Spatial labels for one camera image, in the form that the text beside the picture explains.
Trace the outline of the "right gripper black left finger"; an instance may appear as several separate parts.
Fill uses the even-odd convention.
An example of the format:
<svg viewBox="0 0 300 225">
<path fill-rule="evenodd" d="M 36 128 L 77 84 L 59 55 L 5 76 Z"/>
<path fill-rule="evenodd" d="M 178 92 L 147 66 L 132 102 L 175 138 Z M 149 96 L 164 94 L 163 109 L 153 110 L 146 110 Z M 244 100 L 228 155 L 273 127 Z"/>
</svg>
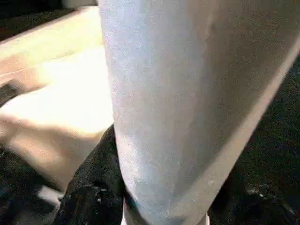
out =
<svg viewBox="0 0 300 225">
<path fill-rule="evenodd" d="M 114 126 L 110 126 L 69 182 L 58 211 L 58 223 L 119 225 L 124 193 Z"/>
</svg>

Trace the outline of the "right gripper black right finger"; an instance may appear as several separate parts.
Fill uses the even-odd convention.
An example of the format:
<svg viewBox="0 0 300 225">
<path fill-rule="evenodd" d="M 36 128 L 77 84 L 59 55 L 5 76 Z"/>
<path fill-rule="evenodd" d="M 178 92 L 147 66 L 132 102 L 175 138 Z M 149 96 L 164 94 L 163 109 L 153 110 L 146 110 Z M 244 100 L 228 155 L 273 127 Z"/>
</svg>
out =
<svg viewBox="0 0 300 225">
<path fill-rule="evenodd" d="M 223 187 L 209 209 L 211 225 L 298 225 L 300 215 L 268 187 Z"/>
</svg>

